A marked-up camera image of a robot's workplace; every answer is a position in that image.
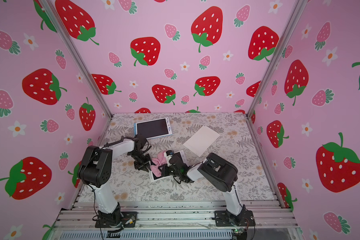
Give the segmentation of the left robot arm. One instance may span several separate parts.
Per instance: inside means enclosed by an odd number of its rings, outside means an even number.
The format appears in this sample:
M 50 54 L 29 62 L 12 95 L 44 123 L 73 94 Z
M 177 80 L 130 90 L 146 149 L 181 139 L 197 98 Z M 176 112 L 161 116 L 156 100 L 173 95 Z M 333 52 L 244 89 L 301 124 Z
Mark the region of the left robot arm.
M 122 222 L 120 204 L 114 198 L 109 179 L 112 174 L 113 159 L 126 154 L 134 159 L 138 171 L 150 172 L 151 157 L 147 151 L 151 147 L 142 135 L 122 136 L 120 140 L 106 143 L 103 147 L 87 147 L 77 177 L 89 186 L 98 203 L 97 223 L 101 227 L 119 226 Z

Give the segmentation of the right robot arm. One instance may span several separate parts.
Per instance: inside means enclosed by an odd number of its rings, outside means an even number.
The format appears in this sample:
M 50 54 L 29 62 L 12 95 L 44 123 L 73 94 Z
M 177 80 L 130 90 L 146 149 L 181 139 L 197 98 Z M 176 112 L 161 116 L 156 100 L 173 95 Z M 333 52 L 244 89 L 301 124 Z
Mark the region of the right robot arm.
M 238 180 L 236 166 L 215 153 L 208 154 L 204 161 L 193 166 L 187 166 L 181 157 L 171 151 L 166 151 L 164 157 L 167 163 L 159 167 L 160 173 L 164 176 L 173 176 L 178 184 L 182 182 L 190 184 L 203 178 L 208 180 L 223 193 L 230 218 L 237 222 L 244 218 L 246 208 L 242 205 L 236 190 Z

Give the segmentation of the pink fluffy cloth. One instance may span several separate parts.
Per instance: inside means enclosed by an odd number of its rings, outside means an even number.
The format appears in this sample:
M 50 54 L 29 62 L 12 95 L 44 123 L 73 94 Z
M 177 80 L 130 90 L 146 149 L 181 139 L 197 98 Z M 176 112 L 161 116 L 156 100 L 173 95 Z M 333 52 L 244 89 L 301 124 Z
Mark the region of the pink fluffy cloth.
M 156 158 L 152 158 L 151 171 L 153 175 L 157 178 L 162 177 L 162 172 L 159 170 L 159 167 L 166 164 L 165 151 L 158 153 Z

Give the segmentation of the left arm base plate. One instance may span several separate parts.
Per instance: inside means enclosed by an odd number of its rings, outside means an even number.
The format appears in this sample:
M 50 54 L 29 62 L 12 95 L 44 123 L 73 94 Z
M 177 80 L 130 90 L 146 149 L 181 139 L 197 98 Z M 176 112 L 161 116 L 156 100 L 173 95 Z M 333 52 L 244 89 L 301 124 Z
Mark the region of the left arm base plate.
M 134 228 L 137 221 L 137 212 L 116 212 L 105 214 L 98 211 L 95 228 Z

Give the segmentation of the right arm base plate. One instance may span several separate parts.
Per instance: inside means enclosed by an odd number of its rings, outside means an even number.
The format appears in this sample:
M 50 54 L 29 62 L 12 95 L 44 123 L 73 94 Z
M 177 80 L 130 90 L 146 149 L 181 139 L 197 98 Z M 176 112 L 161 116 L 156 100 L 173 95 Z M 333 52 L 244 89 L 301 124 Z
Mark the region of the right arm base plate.
M 215 211 L 212 220 L 217 227 L 254 227 L 256 225 L 254 214 L 249 210 L 242 210 L 238 216 L 226 211 Z

